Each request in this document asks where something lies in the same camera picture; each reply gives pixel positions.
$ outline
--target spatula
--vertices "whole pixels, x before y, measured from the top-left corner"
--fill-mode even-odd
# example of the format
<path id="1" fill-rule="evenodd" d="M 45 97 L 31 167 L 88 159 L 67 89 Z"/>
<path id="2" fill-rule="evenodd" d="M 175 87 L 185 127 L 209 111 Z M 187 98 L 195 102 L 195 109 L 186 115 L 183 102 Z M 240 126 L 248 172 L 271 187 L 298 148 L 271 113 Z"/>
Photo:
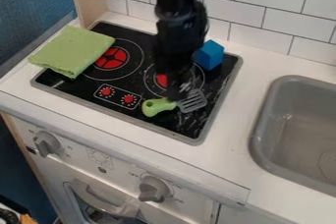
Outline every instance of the spatula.
<path id="1" fill-rule="evenodd" d="M 146 117 L 153 117 L 157 113 L 173 110 L 179 107 L 182 113 L 189 113 L 205 107 L 207 100 L 200 89 L 192 90 L 186 99 L 174 102 L 167 98 L 149 99 L 142 104 L 142 113 Z"/>

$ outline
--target toy stove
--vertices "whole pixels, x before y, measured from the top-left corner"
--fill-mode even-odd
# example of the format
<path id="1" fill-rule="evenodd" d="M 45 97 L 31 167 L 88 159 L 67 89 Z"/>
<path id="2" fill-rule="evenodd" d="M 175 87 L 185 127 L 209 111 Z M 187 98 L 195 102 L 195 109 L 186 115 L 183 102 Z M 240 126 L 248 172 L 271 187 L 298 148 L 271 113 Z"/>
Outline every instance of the toy stove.
<path id="1" fill-rule="evenodd" d="M 103 22 L 92 30 L 116 38 L 104 55 L 74 81 L 44 70 L 31 81 L 32 85 L 173 139 L 200 144 L 238 72 L 240 58 L 226 54 L 223 64 L 211 72 L 195 64 L 191 70 L 194 88 L 204 92 L 206 107 L 188 114 L 177 108 L 147 118 L 141 104 L 165 97 L 167 87 L 167 77 L 155 73 L 153 35 Z"/>

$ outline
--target wall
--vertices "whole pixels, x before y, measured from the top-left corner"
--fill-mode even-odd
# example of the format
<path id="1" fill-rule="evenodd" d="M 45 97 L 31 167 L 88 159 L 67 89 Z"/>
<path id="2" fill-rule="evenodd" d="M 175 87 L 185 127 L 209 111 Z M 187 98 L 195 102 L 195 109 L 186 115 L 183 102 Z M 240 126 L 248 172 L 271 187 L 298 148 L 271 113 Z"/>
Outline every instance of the wall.
<path id="1" fill-rule="evenodd" d="M 156 21 L 155 0 L 106 0 L 111 11 Z M 203 0 L 210 35 L 336 65 L 336 0 Z"/>
<path id="2" fill-rule="evenodd" d="M 0 0 L 0 65 L 71 12 L 73 0 Z"/>

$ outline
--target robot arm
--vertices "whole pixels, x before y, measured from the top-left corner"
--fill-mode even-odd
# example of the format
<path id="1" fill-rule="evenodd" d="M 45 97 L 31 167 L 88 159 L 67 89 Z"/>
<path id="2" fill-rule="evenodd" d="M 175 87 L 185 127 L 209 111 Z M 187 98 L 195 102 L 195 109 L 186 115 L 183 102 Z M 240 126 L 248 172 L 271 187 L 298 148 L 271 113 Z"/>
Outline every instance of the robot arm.
<path id="1" fill-rule="evenodd" d="M 195 52 L 204 43 L 207 15 L 197 0 L 157 0 L 158 33 L 153 41 L 156 71 L 168 77 L 168 98 L 180 100 L 193 89 Z"/>

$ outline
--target blue wall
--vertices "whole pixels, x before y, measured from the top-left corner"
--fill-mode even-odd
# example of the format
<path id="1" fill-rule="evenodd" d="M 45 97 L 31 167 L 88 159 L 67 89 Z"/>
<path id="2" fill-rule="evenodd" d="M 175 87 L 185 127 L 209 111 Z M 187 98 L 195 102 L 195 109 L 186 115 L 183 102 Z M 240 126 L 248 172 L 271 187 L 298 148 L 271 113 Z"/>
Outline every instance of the blue wall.
<path id="1" fill-rule="evenodd" d="M 0 0 L 0 66 L 69 13 L 75 14 L 73 0 Z M 56 217 L 1 118 L 0 195 L 27 208 L 40 224 Z"/>
<path id="2" fill-rule="evenodd" d="M 74 10 L 73 0 L 0 0 L 0 64 Z"/>

